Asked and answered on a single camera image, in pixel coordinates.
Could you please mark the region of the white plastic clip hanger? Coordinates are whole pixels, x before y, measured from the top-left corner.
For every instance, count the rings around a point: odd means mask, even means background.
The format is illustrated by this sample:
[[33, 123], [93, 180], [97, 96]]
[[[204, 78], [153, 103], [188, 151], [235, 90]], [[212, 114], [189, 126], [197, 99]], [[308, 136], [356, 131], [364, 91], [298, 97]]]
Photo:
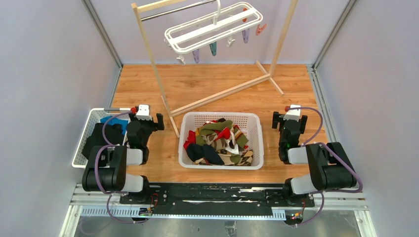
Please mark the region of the white plastic clip hanger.
[[177, 54], [188, 54], [260, 24], [263, 15], [250, 3], [241, 1], [194, 20], [168, 28], [165, 42]]

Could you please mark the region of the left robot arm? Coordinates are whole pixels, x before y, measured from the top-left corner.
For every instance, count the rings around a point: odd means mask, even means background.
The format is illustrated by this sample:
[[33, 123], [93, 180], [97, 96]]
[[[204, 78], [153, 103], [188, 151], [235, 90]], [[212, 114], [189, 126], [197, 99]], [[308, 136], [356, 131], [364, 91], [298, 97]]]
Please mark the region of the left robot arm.
[[141, 115], [133, 110], [124, 112], [130, 121], [126, 126], [127, 142], [111, 142], [102, 126], [104, 145], [92, 147], [82, 177], [82, 187], [87, 192], [101, 191], [106, 195], [125, 194], [130, 199], [144, 204], [152, 196], [150, 183], [144, 175], [127, 173], [129, 161], [134, 165], [144, 165], [149, 158], [147, 147], [153, 132], [164, 130], [164, 116], [156, 114], [157, 121], [149, 115]]

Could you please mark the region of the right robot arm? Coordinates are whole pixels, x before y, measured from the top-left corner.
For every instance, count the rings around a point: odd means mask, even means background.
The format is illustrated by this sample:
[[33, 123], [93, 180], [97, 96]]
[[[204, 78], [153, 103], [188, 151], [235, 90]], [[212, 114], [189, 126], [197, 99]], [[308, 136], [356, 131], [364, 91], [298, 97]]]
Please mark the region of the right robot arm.
[[272, 128], [279, 130], [278, 153], [284, 164], [307, 164], [309, 174], [288, 178], [283, 184], [282, 198], [290, 206], [296, 205], [311, 193], [348, 191], [357, 186], [353, 166], [339, 142], [302, 145], [308, 117], [300, 110], [285, 114], [273, 112]]

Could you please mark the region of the pile of colourful socks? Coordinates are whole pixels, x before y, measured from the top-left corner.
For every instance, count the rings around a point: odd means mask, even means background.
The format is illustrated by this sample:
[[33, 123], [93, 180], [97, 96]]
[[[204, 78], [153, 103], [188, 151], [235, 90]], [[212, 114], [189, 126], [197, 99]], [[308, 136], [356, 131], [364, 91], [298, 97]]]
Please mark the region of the pile of colourful socks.
[[180, 147], [194, 165], [251, 166], [254, 152], [249, 139], [231, 120], [206, 121], [189, 130]]

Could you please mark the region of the white hanger clip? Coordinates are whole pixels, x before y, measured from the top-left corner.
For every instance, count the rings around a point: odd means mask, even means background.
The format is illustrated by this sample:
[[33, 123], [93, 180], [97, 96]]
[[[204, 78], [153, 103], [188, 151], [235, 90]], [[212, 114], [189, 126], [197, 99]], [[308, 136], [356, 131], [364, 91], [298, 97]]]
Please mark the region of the white hanger clip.
[[185, 59], [184, 59], [184, 56], [183, 56], [182, 54], [179, 54], [179, 55], [176, 57], [176, 59], [177, 59], [177, 61], [179, 62], [179, 64], [181, 64], [182, 66], [185, 66], [185, 65], [186, 65], [186, 63], [185, 63]]
[[227, 40], [227, 47], [231, 48], [234, 45], [235, 41], [236, 40], [232, 36], [230, 36]]

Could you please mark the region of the purple hanger clip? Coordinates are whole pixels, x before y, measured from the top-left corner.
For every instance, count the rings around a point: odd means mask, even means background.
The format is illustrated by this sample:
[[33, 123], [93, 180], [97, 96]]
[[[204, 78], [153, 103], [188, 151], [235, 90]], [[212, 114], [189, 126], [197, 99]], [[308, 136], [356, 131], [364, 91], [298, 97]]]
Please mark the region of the purple hanger clip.
[[243, 42], [244, 43], [248, 43], [249, 42], [249, 38], [250, 38], [250, 28], [242, 30], [242, 38], [243, 38]]
[[196, 64], [198, 64], [200, 62], [200, 50], [196, 49], [194, 51], [192, 51], [193, 54], [193, 58]]

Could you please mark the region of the orange hanger clip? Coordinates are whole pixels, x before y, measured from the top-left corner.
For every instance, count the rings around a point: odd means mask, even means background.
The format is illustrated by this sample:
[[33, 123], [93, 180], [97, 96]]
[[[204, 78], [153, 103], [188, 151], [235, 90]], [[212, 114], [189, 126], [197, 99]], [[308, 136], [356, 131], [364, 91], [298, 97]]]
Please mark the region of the orange hanger clip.
[[265, 23], [265, 24], [263, 24], [263, 25], [261, 25], [261, 24], [258, 24], [257, 25], [257, 27], [256, 27], [256, 31], [255, 31], [255, 35], [256, 36], [259, 36], [263, 31], [264, 31], [264, 29], [267, 27], [267, 24]]

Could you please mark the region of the teal hanger clip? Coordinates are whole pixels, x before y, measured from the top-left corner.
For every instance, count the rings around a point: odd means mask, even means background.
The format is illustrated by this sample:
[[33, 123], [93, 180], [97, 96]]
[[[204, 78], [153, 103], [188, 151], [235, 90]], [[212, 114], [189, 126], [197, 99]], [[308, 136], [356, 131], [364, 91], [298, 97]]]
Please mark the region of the teal hanger clip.
[[216, 56], [217, 55], [217, 42], [210, 43], [209, 47], [210, 47], [212, 56]]

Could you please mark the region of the dark clothes in left basket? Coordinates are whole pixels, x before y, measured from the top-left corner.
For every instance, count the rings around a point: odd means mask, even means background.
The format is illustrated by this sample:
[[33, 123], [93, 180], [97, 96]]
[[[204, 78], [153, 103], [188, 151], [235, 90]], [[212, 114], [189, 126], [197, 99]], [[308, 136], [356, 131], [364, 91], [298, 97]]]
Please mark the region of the dark clothes in left basket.
[[[102, 118], [100, 123], [95, 125], [93, 133], [87, 138], [82, 154], [88, 158], [94, 146], [108, 145], [102, 134], [104, 123], [111, 117]], [[110, 120], [105, 127], [105, 136], [111, 144], [121, 144], [126, 133], [128, 121], [124, 119], [114, 118]]]

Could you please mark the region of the white centre laundry basket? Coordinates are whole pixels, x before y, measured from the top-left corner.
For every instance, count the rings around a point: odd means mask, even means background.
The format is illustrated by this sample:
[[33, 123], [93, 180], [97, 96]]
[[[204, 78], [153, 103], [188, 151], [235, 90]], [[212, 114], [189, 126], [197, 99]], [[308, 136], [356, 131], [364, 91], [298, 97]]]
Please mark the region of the white centre laundry basket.
[[264, 156], [260, 119], [252, 113], [186, 113], [178, 153], [185, 168], [258, 170]]

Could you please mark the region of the white laundry basket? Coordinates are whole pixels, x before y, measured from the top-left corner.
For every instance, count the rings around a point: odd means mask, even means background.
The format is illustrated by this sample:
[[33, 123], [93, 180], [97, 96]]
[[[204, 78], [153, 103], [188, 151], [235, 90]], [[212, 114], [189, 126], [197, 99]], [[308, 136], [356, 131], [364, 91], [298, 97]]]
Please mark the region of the white laundry basket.
[[178, 153], [185, 168], [258, 170], [264, 156], [260, 119], [252, 113], [186, 113]]
[[95, 125], [100, 123], [102, 118], [111, 117], [129, 111], [130, 108], [93, 108], [90, 110], [83, 133], [78, 142], [76, 152], [73, 156], [72, 167], [85, 169], [88, 159], [82, 154], [87, 138], [93, 133]]

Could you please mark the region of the white left laundry basket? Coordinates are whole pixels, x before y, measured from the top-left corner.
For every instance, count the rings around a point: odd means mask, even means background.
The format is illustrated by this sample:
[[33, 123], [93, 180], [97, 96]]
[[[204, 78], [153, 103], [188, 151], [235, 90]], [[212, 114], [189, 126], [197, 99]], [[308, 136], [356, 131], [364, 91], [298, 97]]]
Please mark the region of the white left laundry basket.
[[93, 108], [90, 110], [83, 133], [78, 142], [76, 152], [73, 156], [72, 167], [85, 169], [88, 159], [82, 154], [87, 138], [93, 133], [95, 125], [100, 123], [102, 118], [111, 117], [129, 111], [130, 108]]

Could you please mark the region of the wooden clothes rack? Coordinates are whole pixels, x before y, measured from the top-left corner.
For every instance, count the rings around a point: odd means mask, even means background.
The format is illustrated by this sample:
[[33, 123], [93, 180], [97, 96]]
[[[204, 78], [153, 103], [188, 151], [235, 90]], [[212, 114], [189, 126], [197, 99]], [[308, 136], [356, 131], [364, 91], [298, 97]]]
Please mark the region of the wooden clothes rack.
[[181, 92], [178, 95], [185, 99], [190, 96], [186, 102], [182, 103], [179, 108], [175, 106], [175, 99], [169, 98], [167, 91], [174, 90], [177, 86], [173, 82], [164, 80], [170, 73], [170, 70], [160, 72], [163, 68], [162, 65], [157, 65], [155, 56], [151, 49], [151, 41], [147, 36], [145, 29], [145, 21], [141, 16], [142, 13], [150, 13], [152, 10], [162, 9], [166, 6], [173, 6], [177, 3], [175, 0], [160, 0], [145, 5], [131, 4], [133, 14], [136, 19], [140, 31], [140, 37], [146, 48], [146, 55], [150, 60], [152, 73], [156, 79], [160, 98], [163, 103], [164, 112], [168, 116], [171, 129], [174, 131], [176, 138], [180, 137], [180, 127], [177, 124], [181, 115], [194, 110], [200, 110], [203, 106], [223, 98], [244, 91], [245, 89], [259, 85], [264, 82], [270, 82], [275, 91], [281, 96], [285, 95], [283, 89], [275, 81], [274, 74], [278, 68], [278, 60], [285, 43], [285, 39], [291, 22], [298, 5], [298, 1], [290, 1], [288, 10], [286, 12], [285, 21], [283, 23], [278, 41], [276, 43], [272, 61], [264, 66], [261, 62], [255, 61], [249, 65], [245, 64], [187, 64], [186, 56], [192, 56], [192, 52], [182, 54], [185, 59], [185, 66], [182, 66], [177, 61], [176, 57], [179, 55], [174, 52], [169, 45], [165, 42], [164, 46], [169, 47], [169, 50], [175, 53], [175, 65], [178, 67], [176, 70], [172, 69], [175, 75], [180, 76], [179, 88]]

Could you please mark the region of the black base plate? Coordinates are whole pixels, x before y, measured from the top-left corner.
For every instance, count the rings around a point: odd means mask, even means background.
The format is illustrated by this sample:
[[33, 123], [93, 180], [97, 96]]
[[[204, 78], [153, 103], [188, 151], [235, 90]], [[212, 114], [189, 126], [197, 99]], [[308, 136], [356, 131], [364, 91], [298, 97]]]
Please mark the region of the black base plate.
[[271, 216], [273, 208], [314, 207], [309, 197], [291, 198], [282, 183], [151, 183], [149, 196], [121, 197], [120, 204], [144, 204], [155, 214]]

